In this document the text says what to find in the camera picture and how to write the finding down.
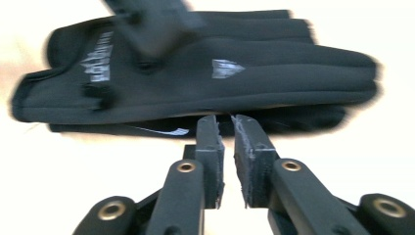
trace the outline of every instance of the white surface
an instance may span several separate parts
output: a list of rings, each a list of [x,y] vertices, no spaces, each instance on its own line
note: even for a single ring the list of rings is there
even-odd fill
[[[383,91],[332,131],[273,136],[283,158],[307,164],[336,196],[357,204],[384,193],[415,207],[415,18],[410,1],[188,1],[195,10],[291,9],[308,19],[318,43],[362,52],[382,65]],[[89,209],[114,195],[140,201],[164,182],[185,144],[155,138],[57,134],[20,123],[9,99],[24,73],[47,69],[44,44],[53,29],[109,13],[100,1],[0,3],[0,234],[71,234]],[[207,211],[205,234],[271,234],[266,210],[245,210],[225,139],[225,193]]]

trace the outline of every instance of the round hole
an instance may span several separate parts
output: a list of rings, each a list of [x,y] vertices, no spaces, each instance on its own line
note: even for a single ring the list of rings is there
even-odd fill
[[[397,203],[387,199],[376,199],[373,201],[375,208],[390,217],[405,217],[406,211],[403,207]]]
[[[299,171],[301,169],[301,165],[292,161],[286,161],[282,163],[284,169],[289,171]]]
[[[113,201],[105,204],[98,211],[101,220],[113,220],[125,213],[125,204],[122,201]]]
[[[191,164],[191,163],[183,163],[183,164],[180,164],[180,165],[177,167],[177,169],[178,169],[180,172],[184,172],[184,173],[191,172],[191,171],[193,171],[195,168],[196,168],[196,166],[195,166],[194,164]]]

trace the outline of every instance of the white logo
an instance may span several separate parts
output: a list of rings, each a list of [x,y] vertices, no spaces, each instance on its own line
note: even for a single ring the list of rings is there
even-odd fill
[[[80,64],[85,67],[85,73],[91,74],[91,81],[110,80],[110,56],[113,45],[110,40],[113,32],[104,32],[97,41],[94,52],[88,53],[88,57]]]
[[[213,65],[213,74],[211,75],[211,78],[228,78],[235,73],[245,70],[245,68],[235,62],[227,60],[211,60],[211,64]]]
[[[182,129],[182,128],[177,128],[173,131],[159,131],[159,130],[152,130],[152,129],[142,128],[142,127],[138,127],[138,126],[131,126],[131,125],[127,125],[127,126],[134,127],[136,129],[141,129],[141,130],[146,130],[146,131],[158,133],[158,134],[163,134],[163,135],[180,136],[180,135],[186,135],[187,133],[189,133],[189,129]]]

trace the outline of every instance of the black plastic arm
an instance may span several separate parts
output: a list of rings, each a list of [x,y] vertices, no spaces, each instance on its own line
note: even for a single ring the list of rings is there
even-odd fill
[[[259,123],[235,116],[235,162],[244,199],[269,208],[274,234],[415,234],[415,211],[382,194],[359,206],[334,197],[303,163],[280,159]]]
[[[163,187],[135,204],[110,197],[96,204],[74,235],[203,234],[204,209],[218,209],[223,193],[224,147],[215,116],[198,122],[197,144],[185,148]]]

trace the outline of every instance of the white background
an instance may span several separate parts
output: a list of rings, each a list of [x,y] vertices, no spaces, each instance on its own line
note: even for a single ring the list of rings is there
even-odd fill
[[[331,131],[272,136],[283,158],[302,161],[336,196],[357,204],[384,193],[415,207],[415,7],[411,1],[188,1],[194,10],[291,9],[308,19],[318,44],[358,51],[380,64],[382,91]],[[169,166],[193,140],[51,133],[10,116],[24,73],[47,69],[44,46],[60,26],[108,16],[101,1],[0,3],[0,234],[71,234],[97,202],[140,201],[162,187]],[[205,234],[272,234],[266,210],[245,210],[225,139],[225,193],[207,211]]]

